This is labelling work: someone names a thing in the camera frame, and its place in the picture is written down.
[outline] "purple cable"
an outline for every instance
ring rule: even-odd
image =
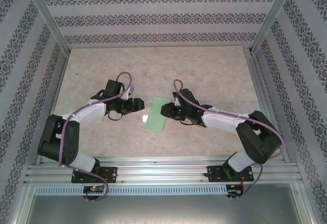
[[[181,87],[180,87],[180,90],[183,88],[183,82],[179,79],[175,79],[174,82],[173,82],[173,85],[174,85],[174,88],[176,90],[176,92],[185,100],[187,101],[189,104],[193,105],[194,107],[197,107],[199,109],[202,109],[204,111],[207,111],[207,112],[210,112],[210,113],[218,113],[218,114],[222,114],[222,115],[226,115],[226,116],[229,116],[229,117],[233,117],[233,118],[240,118],[240,119],[244,119],[244,120],[247,120],[247,121],[250,121],[252,123],[257,123],[265,128],[267,128],[268,130],[270,130],[271,132],[273,132],[278,138],[279,140],[281,141],[282,143],[282,150],[277,153],[276,155],[273,155],[273,156],[270,156],[271,159],[274,159],[274,158],[277,158],[279,157],[280,155],[282,155],[282,153],[284,152],[285,150],[285,142],[284,142],[284,139],[282,138],[282,136],[280,135],[280,133],[275,130],[274,128],[270,127],[269,125],[265,124],[265,123],[262,123],[260,121],[257,121],[255,119],[252,119],[252,118],[247,118],[247,117],[244,117],[244,116],[241,116],[241,115],[237,115],[237,114],[233,114],[233,113],[228,113],[228,112],[224,112],[224,111],[213,111],[213,110],[210,110],[210,109],[206,109],[206,108],[203,108],[195,103],[192,103],[190,100],[188,100],[185,96],[183,96],[179,89],[177,89],[176,87],[176,81],[178,81],[180,84],[181,84]]]
[[[68,118],[67,120],[65,121],[65,123],[63,124],[63,127],[62,127],[62,132],[61,132],[61,139],[60,139],[60,150],[59,150],[59,160],[58,160],[58,163],[59,163],[59,167],[62,166],[62,154],[63,154],[63,146],[64,146],[64,135],[65,135],[65,131],[66,131],[66,127],[67,127],[67,124],[68,122],[71,120],[71,118],[73,118],[78,112],[82,111],[83,109],[89,107],[89,106],[92,106],[92,105],[95,105],[95,104],[98,104],[98,103],[104,103],[104,102],[108,102],[110,100],[113,100],[113,99],[116,99],[118,97],[121,97],[125,92],[128,91],[128,89],[131,87],[132,85],[132,75],[129,73],[129,72],[121,72],[117,78],[116,78],[116,81],[118,81],[119,77],[123,74],[127,74],[129,76],[129,84],[128,86],[126,87],[125,90],[123,90],[122,93],[119,93],[118,95],[115,95],[111,98],[108,98],[108,99],[104,99],[104,100],[100,100],[100,101],[96,101],[96,102],[93,102],[93,103],[89,103],[89,104],[85,104],[84,106],[80,107],[79,109],[77,109],[76,111],[74,111]],[[96,202],[96,201],[99,201],[101,199],[103,199],[107,194],[108,194],[108,191],[109,191],[109,185],[107,183],[107,181],[101,177],[101,176],[98,176],[96,174],[93,174],[91,172],[87,172],[87,171],[83,171],[83,170],[80,170],[80,169],[76,169],[74,167],[71,167],[69,165],[66,165],[66,167],[68,168],[71,168],[73,170],[76,170],[76,171],[79,171],[79,172],[82,172],[84,174],[87,174],[87,175],[90,175],[90,176],[93,176],[93,177],[97,177],[99,178],[100,180],[102,180],[104,182],[104,184],[106,184],[106,192],[104,195],[100,196],[99,198],[97,198],[96,200],[89,200],[87,198],[87,194],[85,196],[86,198],[86,201],[91,201],[91,202]]]

